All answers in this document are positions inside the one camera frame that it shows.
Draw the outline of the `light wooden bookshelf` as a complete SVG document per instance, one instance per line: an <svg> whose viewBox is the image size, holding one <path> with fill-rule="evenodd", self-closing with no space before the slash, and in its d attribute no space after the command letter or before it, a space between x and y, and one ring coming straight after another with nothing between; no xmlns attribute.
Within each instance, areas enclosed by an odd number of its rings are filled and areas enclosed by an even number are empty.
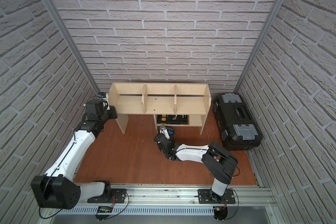
<svg viewBox="0 0 336 224"><path fill-rule="evenodd" d="M207 84L113 83L109 104L116 108L116 122L124 133L130 115L188 115L189 127L203 132L211 107Z"/></svg>

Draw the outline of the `grey and blue cloth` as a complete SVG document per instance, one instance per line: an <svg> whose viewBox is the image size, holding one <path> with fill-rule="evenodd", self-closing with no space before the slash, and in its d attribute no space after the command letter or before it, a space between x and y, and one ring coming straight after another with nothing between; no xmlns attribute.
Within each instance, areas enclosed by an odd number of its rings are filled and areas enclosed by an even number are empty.
<svg viewBox="0 0 336 224"><path fill-rule="evenodd" d="M166 130L167 130L169 136L174 136L175 135L175 130L172 127L166 127Z"/></svg>

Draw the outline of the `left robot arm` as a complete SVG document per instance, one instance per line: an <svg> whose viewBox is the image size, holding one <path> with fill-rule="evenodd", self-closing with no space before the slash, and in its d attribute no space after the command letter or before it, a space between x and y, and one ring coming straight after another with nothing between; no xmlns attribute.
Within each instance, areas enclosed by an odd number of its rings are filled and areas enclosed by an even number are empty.
<svg viewBox="0 0 336 224"><path fill-rule="evenodd" d="M107 98L97 96L87 101L86 112L73 131L73 137L54 164L44 175L31 181L40 208L72 209L79 201L93 197L108 197L108 182L75 184L74 174L89 146L103 131L105 123L116 119L117 112Z"/></svg>

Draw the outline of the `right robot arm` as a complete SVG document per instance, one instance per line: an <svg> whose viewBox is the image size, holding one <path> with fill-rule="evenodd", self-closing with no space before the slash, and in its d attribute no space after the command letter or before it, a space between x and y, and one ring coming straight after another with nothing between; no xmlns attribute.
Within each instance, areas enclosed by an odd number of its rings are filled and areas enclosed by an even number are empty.
<svg viewBox="0 0 336 224"><path fill-rule="evenodd" d="M217 142L205 146L176 144L173 136L163 133L154 138L159 150L171 161L194 161L202 163L213 175L214 181L208 191L199 190L198 194L207 203L225 203L225 191L238 168L238 159Z"/></svg>

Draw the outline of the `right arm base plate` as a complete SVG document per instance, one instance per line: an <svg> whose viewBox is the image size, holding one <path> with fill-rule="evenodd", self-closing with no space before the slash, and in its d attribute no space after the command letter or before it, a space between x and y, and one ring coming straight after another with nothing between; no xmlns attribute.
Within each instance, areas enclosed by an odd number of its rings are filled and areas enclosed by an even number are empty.
<svg viewBox="0 0 336 224"><path fill-rule="evenodd" d="M222 196L214 193L211 189L198 189L200 204L235 204L235 196L232 189L226 189Z"/></svg>

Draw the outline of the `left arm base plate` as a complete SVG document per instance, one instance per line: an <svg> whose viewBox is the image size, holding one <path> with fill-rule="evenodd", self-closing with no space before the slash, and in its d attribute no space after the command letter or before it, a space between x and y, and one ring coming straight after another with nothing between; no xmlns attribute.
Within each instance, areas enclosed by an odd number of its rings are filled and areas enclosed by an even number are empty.
<svg viewBox="0 0 336 224"><path fill-rule="evenodd" d="M92 197L87 200L88 203L118 203L123 204L126 199L126 189L105 190L103 195Z"/></svg>

